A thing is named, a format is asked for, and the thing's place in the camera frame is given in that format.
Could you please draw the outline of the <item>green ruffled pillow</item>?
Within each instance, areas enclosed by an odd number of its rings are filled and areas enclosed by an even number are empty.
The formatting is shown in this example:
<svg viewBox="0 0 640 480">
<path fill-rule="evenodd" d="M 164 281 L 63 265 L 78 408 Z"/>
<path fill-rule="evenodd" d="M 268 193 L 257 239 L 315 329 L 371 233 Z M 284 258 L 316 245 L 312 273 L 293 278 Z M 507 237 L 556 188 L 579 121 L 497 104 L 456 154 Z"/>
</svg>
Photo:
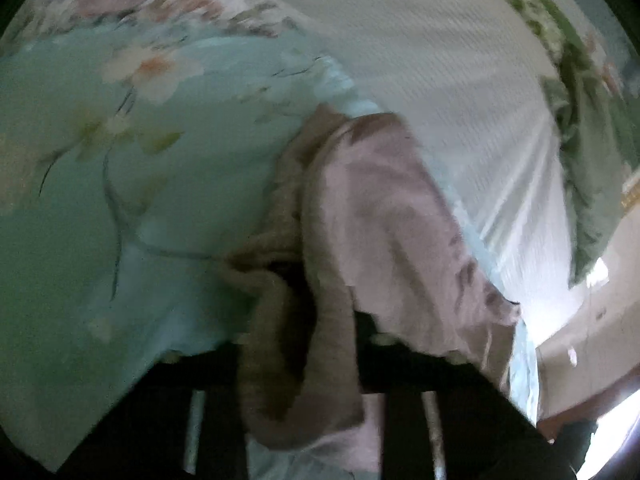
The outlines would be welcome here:
<svg viewBox="0 0 640 480">
<path fill-rule="evenodd" d="M 613 90 L 582 36 L 552 0 L 504 0 L 539 40 L 558 76 L 542 91 L 560 138 L 560 162 L 570 230 L 568 284 L 585 281 L 623 218 L 627 168 L 639 168 L 639 121 L 631 98 Z"/>
</svg>

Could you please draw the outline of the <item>white ribbed bedspread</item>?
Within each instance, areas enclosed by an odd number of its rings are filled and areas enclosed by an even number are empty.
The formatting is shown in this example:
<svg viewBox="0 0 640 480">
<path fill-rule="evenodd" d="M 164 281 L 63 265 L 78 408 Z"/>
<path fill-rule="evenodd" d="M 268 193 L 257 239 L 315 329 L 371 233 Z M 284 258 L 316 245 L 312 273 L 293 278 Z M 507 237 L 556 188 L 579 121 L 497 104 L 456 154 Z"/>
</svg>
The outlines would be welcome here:
<svg viewBox="0 0 640 480">
<path fill-rule="evenodd" d="M 278 0 L 403 118 L 460 224 L 543 342 L 579 309 L 544 48 L 503 0 Z"/>
</svg>

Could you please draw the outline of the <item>light blue floral quilt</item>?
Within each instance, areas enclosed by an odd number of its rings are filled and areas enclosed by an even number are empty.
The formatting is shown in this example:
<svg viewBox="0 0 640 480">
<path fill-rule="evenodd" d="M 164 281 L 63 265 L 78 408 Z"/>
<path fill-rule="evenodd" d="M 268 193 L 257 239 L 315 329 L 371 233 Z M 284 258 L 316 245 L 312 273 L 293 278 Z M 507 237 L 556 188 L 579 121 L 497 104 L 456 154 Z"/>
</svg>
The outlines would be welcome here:
<svg viewBox="0 0 640 480">
<path fill-rule="evenodd" d="M 208 259 L 256 224 L 303 117 L 376 110 L 292 32 L 181 49 L 155 104 L 99 75 L 129 39 L 93 29 L 1 64 L 1 426 L 48 471 L 155 358 L 241 324 L 250 300 Z"/>
</svg>

